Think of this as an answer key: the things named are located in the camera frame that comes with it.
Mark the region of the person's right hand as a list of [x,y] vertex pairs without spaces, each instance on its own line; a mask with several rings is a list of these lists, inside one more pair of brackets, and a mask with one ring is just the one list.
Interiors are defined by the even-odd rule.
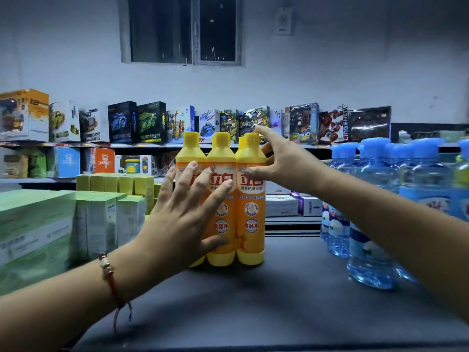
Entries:
[[265,166],[275,166],[278,185],[320,196],[320,186],[324,183],[326,166],[300,145],[288,141],[271,128],[255,126],[255,132],[262,135],[267,143],[260,147],[264,154],[270,154]]

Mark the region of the stack of yellow-green boxes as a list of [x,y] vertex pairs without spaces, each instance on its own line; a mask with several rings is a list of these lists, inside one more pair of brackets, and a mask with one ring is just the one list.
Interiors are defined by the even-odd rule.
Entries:
[[146,200],[146,214],[150,214],[157,203],[161,183],[151,175],[131,175],[119,173],[97,173],[78,175],[76,190],[109,193],[123,193],[127,196],[141,196]]

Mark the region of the person's left hand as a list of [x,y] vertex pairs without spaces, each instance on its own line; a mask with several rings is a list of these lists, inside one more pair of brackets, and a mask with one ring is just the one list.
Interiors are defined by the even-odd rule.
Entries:
[[[124,294],[117,292],[120,307],[144,294],[165,279],[185,270],[203,255],[198,255],[198,245],[203,232],[213,216],[188,216],[188,191],[197,169],[190,162],[173,189],[174,207],[159,212],[158,201],[135,239],[120,249],[129,252],[129,268],[118,282]],[[207,198],[212,200],[214,214],[232,188],[233,181],[226,180]]]

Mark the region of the green cardboard box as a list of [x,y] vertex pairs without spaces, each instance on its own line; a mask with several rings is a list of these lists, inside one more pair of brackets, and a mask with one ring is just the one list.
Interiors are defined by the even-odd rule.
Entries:
[[25,153],[28,156],[28,177],[46,178],[47,163],[45,151],[41,148],[27,148]]

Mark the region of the group of blue-capped water bottles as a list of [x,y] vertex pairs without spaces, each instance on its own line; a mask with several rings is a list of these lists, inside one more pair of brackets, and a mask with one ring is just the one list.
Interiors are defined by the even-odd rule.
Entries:
[[[410,159],[411,166],[406,166],[404,171],[387,161],[389,157],[386,156],[385,147],[389,143],[390,140],[383,137],[363,140],[358,163],[355,163],[354,157],[357,145],[338,145],[336,151],[342,162],[329,168],[448,214],[453,178],[451,169],[439,161],[438,148],[442,141],[437,138],[413,141],[409,145],[412,153],[405,157]],[[377,289],[393,289],[394,265],[402,265],[337,208],[332,207],[336,211],[336,218],[330,222],[328,251],[348,258],[349,275],[358,282]]]

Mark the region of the light blue box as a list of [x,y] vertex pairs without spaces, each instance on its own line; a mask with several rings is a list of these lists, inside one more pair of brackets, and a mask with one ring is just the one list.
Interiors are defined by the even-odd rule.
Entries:
[[81,173],[79,148],[51,147],[45,157],[48,178],[75,178]]

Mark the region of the row of toy boxes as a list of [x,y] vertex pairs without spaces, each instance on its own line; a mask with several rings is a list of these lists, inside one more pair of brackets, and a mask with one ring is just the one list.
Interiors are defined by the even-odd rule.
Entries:
[[182,144],[196,133],[200,143],[214,143],[225,133],[230,144],[256,126],[271,128],[289,141],[336,145],[372,137],[389,138],[391,106],[349,109],[340,104],[320,111],[318,103],[271,109],[208,109],[180,106],[168,110],[163,101],[138,105],[124,101],[81,105],[72,100],[47,104],[49,95],[34,89],[0,94],[0,145],[20,142],[73,144]]

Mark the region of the orange box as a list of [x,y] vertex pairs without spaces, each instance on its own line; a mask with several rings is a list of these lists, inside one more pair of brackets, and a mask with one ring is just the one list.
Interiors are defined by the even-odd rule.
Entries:
[[115,151],[111,148],[91,148],[89,172],[115,173]]

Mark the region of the white and purple box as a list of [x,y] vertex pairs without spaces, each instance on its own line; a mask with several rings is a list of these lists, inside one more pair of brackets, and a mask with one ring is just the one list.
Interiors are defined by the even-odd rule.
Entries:
[[303,217],[321,217],[323,201],[313,196],[298,196],[298,214]]

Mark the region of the person's left forearm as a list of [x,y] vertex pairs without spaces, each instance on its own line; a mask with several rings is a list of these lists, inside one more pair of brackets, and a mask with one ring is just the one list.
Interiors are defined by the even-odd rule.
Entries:
[[108,255],[114,273],[93,261],[0,297],[0,351],[54,352],[118,307],[118,282],[129,268],[129,252]]

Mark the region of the white box with yellow toy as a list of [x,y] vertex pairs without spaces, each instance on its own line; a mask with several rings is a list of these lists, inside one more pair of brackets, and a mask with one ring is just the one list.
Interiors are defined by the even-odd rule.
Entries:
[[157,176],[158,168],[152,155],[115,155],[115,173]]

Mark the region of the white flat box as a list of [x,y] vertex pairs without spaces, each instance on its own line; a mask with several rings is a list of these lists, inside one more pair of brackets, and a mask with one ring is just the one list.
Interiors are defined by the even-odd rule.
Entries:
[[267,217],[298,216],[299,201],[292,195],[266,195]]

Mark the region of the person's right forearm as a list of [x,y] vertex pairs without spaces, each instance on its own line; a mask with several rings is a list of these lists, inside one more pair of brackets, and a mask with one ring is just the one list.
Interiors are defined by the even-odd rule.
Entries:
[[469,324],[469,223],[320,163],[316,196]]

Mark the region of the white wall switch box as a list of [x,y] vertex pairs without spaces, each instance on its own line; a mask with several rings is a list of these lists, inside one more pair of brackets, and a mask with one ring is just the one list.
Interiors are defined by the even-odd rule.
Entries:
[[274,15],[274,35],[290,36],[292,33],[292,7],[278,7]]

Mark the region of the stack of pale green boxes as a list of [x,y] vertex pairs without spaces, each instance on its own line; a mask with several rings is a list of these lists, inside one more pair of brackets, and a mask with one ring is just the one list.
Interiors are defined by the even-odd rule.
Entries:
[[0,296],[97,259],[136,237],[143,196],[19,189],[0,193]]

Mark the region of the dark window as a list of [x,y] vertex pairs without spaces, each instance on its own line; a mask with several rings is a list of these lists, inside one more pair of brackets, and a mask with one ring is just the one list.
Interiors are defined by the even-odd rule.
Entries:
[[244,0],[117,0],[121,62],[243,65]]

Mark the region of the olive cardboard box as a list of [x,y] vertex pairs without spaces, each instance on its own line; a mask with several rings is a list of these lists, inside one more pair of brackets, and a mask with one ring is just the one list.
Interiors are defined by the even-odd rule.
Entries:
[[29,157],[23,154],[8,154],[3,157],[3,178],[28,178]]

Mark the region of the white metal shelf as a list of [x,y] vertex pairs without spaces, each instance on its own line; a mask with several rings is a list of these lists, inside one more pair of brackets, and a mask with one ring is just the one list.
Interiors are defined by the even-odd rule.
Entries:
[[[212,143],[200,143],[200,148],[208,153],[212,149]],[[67,143],[45,143],[45,142],[0,142],[0,155],[10,154],[12,150],[17,150],[22,147],[39,147],[39,148],[52,148],[52,147],[73,147],[73,148],[111,148],[117,155],[127,155],[126,153],[142,154],[142,153],[160,153],[180,150],[183,147],[182,143],[78,143],[78,142],[67,142]],[[312,144],[300,144],[300,147],[305,148],[309,152],[312,152],[316,157],[322,161],[328,161],[331,159],[331,146],[330,145],[312,145]],[[24,178],[24,179],[1,179],[0,184],[17,183],[19,185],[26,184],[51,184],[51,183],[75,183],[75,177],[73,178]]]

